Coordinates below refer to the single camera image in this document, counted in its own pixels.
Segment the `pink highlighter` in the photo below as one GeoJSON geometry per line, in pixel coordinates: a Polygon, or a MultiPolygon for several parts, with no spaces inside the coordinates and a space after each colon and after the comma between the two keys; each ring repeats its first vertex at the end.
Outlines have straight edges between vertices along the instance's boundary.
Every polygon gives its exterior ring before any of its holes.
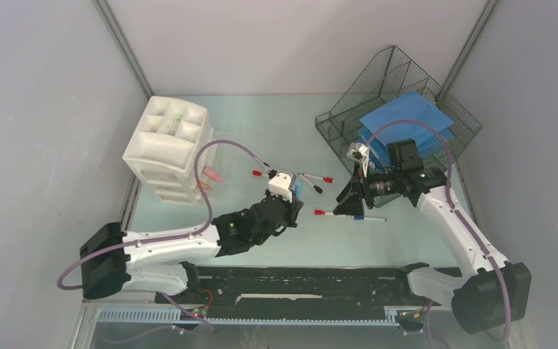
{"type": "Polygon", "coordinates": [[[214,182],[217,182],[217,183],[222,182],[222,177],[215,170],[213,170],[211,167],[204,167],[202,173],[214,182]]]}

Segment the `white plastic drawer organizer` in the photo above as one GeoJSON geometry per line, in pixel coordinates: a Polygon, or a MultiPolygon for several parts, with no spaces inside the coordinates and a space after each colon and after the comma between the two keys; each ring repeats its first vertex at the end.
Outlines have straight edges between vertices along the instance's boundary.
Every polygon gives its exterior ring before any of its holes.
{"type": "Polygon", "coordinates": [[[214,139],[209,113],[201,105],[174,97],[152,96],[135,128],[122,159],[157,200],[165,204],[197,206],[197,185],[214,181],[204,167],[215,167],[215,148],[195,159],[201,146],[214,139]]]}

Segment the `blue highlighter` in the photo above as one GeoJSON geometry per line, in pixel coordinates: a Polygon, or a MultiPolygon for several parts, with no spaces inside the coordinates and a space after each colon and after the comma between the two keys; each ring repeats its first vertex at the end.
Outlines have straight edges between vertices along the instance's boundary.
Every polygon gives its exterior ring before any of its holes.
{"type": "Polygon", "coordinates": [[[294,191],[295,191],[295,197],[297,199],[300,199],[302,196],[302,181],[298,180],[296,182],[294,191]]]}

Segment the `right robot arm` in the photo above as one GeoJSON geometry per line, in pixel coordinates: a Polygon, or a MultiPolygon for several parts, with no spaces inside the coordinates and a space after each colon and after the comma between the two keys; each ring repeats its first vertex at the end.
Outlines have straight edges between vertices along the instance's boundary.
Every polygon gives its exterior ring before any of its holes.
{"type": "Polygon", "coordinates": [[[354,163],[352,176],[337,196],[334,215],[363,215],[376,198],[400,195],[440,230],[458,263],[459,276],[451,276],[425,263],[404,268],[393,292],[398,301],[411,304],[425,297],[448,306],[461,328],[470,333],[506,326],[525,317],[531,272],[512,263],[484,236],[456,197],[448,177],[438,167],[425,167],[414,140],[390,144],[391,167],[369,170],[370,147],[352,143],[347,158],[354,163]]]}

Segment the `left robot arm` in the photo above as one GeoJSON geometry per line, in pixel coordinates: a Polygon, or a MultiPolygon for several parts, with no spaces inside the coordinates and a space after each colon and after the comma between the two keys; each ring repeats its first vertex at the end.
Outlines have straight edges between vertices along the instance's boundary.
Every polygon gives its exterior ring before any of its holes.
{"type": "Polygon", "coordinates": [[[201,293],[193,260],[247,252],[269,237],[295,228],[303,203],[268,195],[248,209],[215,217],[187,238],[141,244],[148,233],[122,231],[117,222],[101,227],[79,250],[83,296],[98,300],[122,290],[163,292],[182,302],[201,293]]]}

